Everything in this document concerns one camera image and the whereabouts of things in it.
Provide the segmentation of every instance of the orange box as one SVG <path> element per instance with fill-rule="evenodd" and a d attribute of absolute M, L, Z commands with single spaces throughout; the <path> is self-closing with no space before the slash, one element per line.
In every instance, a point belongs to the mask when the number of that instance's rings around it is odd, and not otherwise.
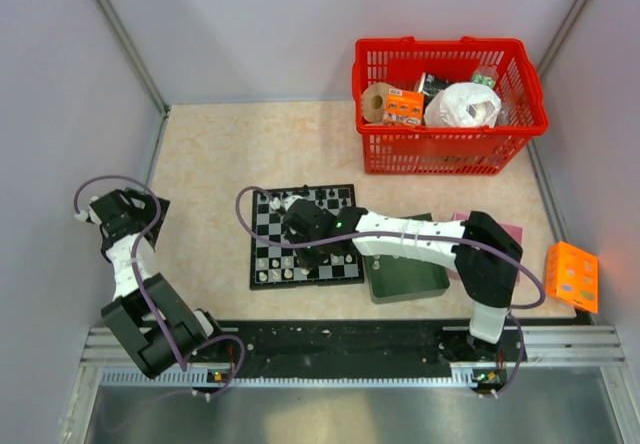
<path fill-rule="evenodd" d="M 558 242 L 547 254 L 546 291 L 589 312 L 598 312 L 598 258 Z"/>
<path fill-rule="evenodd" d="M 424 94 L 421 92 L 389 89 L 382 123 L 385 125 L 419 126 L 422 124 Z"/>

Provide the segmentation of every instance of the brown paper roll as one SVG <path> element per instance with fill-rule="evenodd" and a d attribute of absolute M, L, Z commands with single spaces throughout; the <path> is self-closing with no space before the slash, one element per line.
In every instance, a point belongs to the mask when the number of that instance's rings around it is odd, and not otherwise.
<path fill-rule="evenodd" d="M 367 87 L 362 93 L 362 115 L 367 121 L 382 121 L 389 89 L 394 89 L 394 87 L 385 82 L 376 82 Z"/>

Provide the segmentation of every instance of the red plastic shopping basket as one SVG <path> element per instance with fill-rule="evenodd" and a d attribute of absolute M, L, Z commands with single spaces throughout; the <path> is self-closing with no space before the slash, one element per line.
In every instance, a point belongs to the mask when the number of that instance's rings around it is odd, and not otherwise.
<path fill-rule="evenodd" d="M 510 111 L 507 126 L 410 128 L 371 125 L 362 116 L 362 93 L 375 82 L 412 90 L 423 72 L 455 82 L 469 81 L 479 65 L 497 67 L 494 90 Z M 368 173 L 497 174 L 531 138 L 549 127 L 540 80 L 517 39 L 360 39 L 352 93 Z"/>

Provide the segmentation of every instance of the wooden table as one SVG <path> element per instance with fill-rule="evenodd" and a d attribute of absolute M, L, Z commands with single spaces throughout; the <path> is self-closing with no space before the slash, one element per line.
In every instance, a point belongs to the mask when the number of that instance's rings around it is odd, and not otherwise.
<path fill-rule="evenodd" d="M 527 154 L 497 176 L 367 175 L 351 101 L 174 106 L 153 179 L 171 200 L 157 246 L 161 272 L 191 307 L 218 319 L 466 318 L 471 300 L 459 281 L 441 297 L 374 304 L 369 286 L 354 284 L 250 291 L 250 238 L 238 224 L 235 197 L 265 188 L 353 183 L 358 205 L 390 216 L 482 210 L 524 229 L 523 263 L 542 277 L 553 237 Z M 242 205 L 250 221 L 249 195 Z M 532 302 L 526 278 L 514 303 Z M 548 298 L 516 311 L 523 317 L 574 317 Z"/>

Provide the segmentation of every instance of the white wall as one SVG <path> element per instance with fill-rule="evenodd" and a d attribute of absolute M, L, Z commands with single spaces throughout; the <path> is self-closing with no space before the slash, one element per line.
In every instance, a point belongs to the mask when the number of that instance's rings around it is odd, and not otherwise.
<path fill-rule="evenodd" d="M 350 98 L 354 42 L 514 36 L 542 57 L 573 0 L 111 0 L 170 103 Z"/>
<path fill-rule="evenodd" d="M 92 0 L 0 0 L 0 29 L 0 440 L 46 443 L 113 287 L 73 192 L 143 178 L 160 116 Z"/>
<path fill-rule="evenodd" d="M 640 377 L 640 0 L 593 0 L 551 65 L 539 140 L 574 243 L 600 258 L 602 316 Z"/>

